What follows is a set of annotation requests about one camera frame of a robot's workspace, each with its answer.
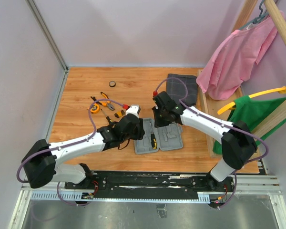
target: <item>wooden frame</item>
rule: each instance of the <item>wooden frame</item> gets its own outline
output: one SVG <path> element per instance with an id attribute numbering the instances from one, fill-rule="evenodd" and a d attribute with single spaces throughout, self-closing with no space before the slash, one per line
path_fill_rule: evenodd
<path id="1" fill-rule="evenodd" d="M 244 24 L 246 24 L 256 3 L 257 3 L 257 0 L 246 0 L 245 1 L 242 11 L 240 12 L 238 19 L 232 29 L 232 32 L 240 28 Z M 286 46 L 286 21 L 285 19 L 283 18 L 281 12 L 277 8 L 273 0 L 265 0 L 264 5 L 267 8 L 269 15 L 272 18 Z M 199 94 L 200 94 L 202 111 L 212 116 L 223 119 L 223 120 L 227 119 L 228 114 L 218 115 L 217 110 L 221 108 L 223 105 L 235 100 L 236 98 L 243 96 L 243 92 L 240 87 L 228 100 L 216 101 L 216 103 L 208 95 L 203 94 L 201 90 L 199 90 Z M 286 119 L 286 100 L 276 110 L 274 110 L 264 121 L 262 121 L 252 132 L 256 136 L 262 137 L 267 132 L 269 132 L 271 129 L 273 129 L 275 126 L 277 126 L 280 122 L 282 122 L 284 119 Z M 213 153 L 214 139 L 212 139 L 210 136 L 207 136 L 206 139 L 207 139 L 207 146 L 208 146 L 208 151 L 210 153 L 210 156 L 220 157 L 221 155 L 216 155 Z M 254 155 L 253 157 L 256 157 L 259 155 L 260 155 L 259 152 L 257 152 L 257 154 Z"/>

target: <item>lavender wall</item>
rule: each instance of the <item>lavender wall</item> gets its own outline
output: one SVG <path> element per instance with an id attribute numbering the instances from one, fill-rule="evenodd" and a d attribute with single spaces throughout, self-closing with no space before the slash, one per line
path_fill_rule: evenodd
<path id="1" fill-rule="evenodd" d="M 278 7 L 285 13 L 286 19 L 286 0 L 282 0 Z M 243 83 L 243 90 L 245 94 L 252 94 L 284 85 L 286 85 L 286 47 L 278 34 L 260 64 L 253 69 L 251 79 Z M 271 93 L 258 99 L 285 96 L 286 94 Z M 273 133 L 266 142 L 270 152 L 265 158 L 265 163 L 269 172 L 277 175 L 286 202 L 286 124 Z"/>
<path id="2" fill-rule="evenodd" d="M 0 1 L 0 229 L 21 183 L 16 171 L 45 137 L 63 70 L 24 0 Z"/>
<path id="3" fill-rule="evenodd" d="M 244 0 L 36 0 L 70 66 L 205 66 Z"/>

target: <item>wooden table surface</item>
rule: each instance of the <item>wooden table surface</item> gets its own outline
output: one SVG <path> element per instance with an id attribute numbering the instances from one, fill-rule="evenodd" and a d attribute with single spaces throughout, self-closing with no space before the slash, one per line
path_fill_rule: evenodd
<path id="1" fill-rule="evenodd" d="M 93 126 L 87 115 L 92 103 L 90 96 L 102 98 L 100 91 L 110 99 L 122 104 L 139 104 L 141 118 L 153 118 L 153 91 L 169 73 L 196 75 L 197 68 L 71 68 L 62 94 L 61 102 L 52 128 L 50 142 L 60 142 L 87 135 Z M 110 88 L 109 81 L 116 81 Z M 165 83 L 159 89 L 165 90 Z M 104 111 L 112 119 L 114 112 Z M 92 115 L 96 126 L 107 125 L 102 112 Z M 205 134 L 191 127 L 183 126 L 184 147 L 178 150 L 161 151 L 137 155 L 133 141 L 123 150 L 110 149 L 77 157 L 67 164 L 86 163 L 91 170 L 208 172 L 218 158 L 210 158 Z M 257 162 L 246 165 L 241 172 L 258 173 Z"/>

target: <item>green cloth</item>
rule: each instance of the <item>green cloth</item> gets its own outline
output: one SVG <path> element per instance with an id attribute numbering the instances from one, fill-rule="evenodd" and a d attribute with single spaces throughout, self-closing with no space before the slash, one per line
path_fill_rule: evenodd
<path id="1" fill-rule="evenodd" d="M 254 101 L 249 98 L 249 96 L 244 96 L 239 99 L 236 99 L 235 106 L 236 109 L 232 110 L 228 121 L 236 123 L 239 120 L 245 122 L 249 130 L 252 131 L 258 124 L 260 124 L 269 114 L 271 114 L 286 98 L 279 98 L 266 101 Z M 275 130 L 281 127 L 286 122 L 284 119 L 280 124 L 270 130 L 267 134 L 261 138 L 265 140 L 270 136 Z M 213 146 L 213 152 L 216 154 L 222 154 L 221 144 L 215 142 Z"/>

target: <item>screwdriver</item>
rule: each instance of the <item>screwdriver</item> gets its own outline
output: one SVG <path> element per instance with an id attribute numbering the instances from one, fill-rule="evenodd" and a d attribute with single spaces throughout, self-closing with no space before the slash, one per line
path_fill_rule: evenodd
<path id="1" fill-rule="evenodd" d="M 153 127 L 152 127 L 152 123 L 149 122 L 149 124 L 151 125 L 151 141 L 152 141 L 152 148 L 156 149 L 157 148 L 157 141 L 156 141 L 156 136 L 153 133 Z"/>
<path id="2" fill-rule="evenodd" d="M 103 109 L 101 109 L 101 111 L 103 112 L 103 114 L 105 115 L 107 121 L 109 122 L 109 124 L 113 123 L 113 121 L 110 119 L 110 117 L 105 113 L 105 111 L 103 111 Z"/>

